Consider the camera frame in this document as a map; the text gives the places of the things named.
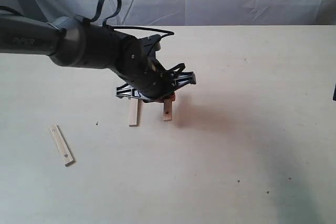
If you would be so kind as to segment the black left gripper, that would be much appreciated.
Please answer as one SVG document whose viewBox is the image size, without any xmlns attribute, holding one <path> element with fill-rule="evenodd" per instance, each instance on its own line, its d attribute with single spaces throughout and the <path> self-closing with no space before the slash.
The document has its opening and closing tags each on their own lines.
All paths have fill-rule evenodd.
<svg viewBox="0 0 336 224">
<path fill-rule="evenodd" d="M 165 69 L 157 60 L 161 35 L 136 38 L 120 31 L 113 34 L 119 40 L 120 55 L 111 70 L 125 82 L 116 88 L 116 97 L 135 98 L 146 103 L 175 101 L 176 90 L 196 84 L 195 73 L 185 72 L 184 63 Z"/>
</svg>

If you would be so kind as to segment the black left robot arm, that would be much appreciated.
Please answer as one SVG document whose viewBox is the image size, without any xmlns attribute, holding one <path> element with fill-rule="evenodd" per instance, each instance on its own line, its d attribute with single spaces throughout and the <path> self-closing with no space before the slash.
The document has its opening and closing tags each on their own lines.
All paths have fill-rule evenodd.
<svg viewBox="0 0 336 224">
<path fill-rule="evenodd" d="M 161 102 L 196 83 L 195 74 L 185 71 L 185 64 L 165 69 L 157 60 L 160 41 L 170 34 L 156 29 L 152 36 L 136 38 L 120 27 L 96 26 L 70 17 L 44 23 L 1 7 L 2 53 L 45 55 L 60 67 L 109 69 L 124 81 L 116 88 L 118 98 L 146 103 Z"/>
</svg>

